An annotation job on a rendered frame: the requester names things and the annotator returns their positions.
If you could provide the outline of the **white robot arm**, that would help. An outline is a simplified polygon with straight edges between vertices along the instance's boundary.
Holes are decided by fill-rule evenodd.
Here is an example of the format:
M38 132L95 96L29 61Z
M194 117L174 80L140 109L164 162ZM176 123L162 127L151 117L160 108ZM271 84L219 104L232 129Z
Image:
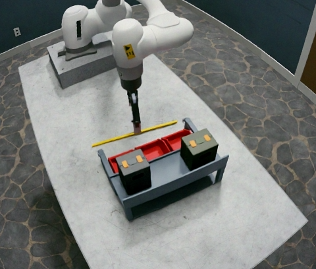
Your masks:
M132 9L124 0L99 0L94 9L75 5L68 8L62 19L65 45L57 55L70 61L96 54L93 38L113 30L112 50L118 76L135 80L143 74L147 56L175 49L190 41L194 28L189 20L169 12L160 0L137 0L149 13L147 26L132 19ZM125 3L125 5L124 5Z

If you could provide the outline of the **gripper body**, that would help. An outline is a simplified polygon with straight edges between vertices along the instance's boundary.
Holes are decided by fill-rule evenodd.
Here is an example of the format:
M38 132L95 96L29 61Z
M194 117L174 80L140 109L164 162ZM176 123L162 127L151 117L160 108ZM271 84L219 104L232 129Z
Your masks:
M123 80L120 78L120 84L124 90L129 91L130 98L132 98L132 94L136 97L136 90L142 85L142 76L135 80Z

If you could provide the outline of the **red open bin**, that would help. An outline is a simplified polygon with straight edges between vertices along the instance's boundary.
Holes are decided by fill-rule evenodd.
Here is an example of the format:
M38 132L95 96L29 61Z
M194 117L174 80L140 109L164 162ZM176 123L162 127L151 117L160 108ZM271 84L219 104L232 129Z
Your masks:
M110 164L110 166L111 166L111 169L113 170L113 173L116 173L116 172L118 173L118 169L117 169L117 164L116 164L115 158L118 157L118 156L127 154L127 153L129 153L129 152L133 152L133 151L134 151L134 150L131 149L131 150L129 150L129 151L126 151L126 152L123 152L123 153L118 154L118 155L116 155L116 156L113 156L113 157L108 158L108 161L109 161L109 164Z
M134 148L135 150L138 150L141 148L147 161L171 152L168 146L165 144L165 141L159 138L157 140L148 142L146 144L143 144L141 146L134 147Z
M165 141L165 144L168 146L169 150L172 152L180 148L181 138L187 135L190 135L192 132L186 129L175 132L173 134L161 137L161 140Z

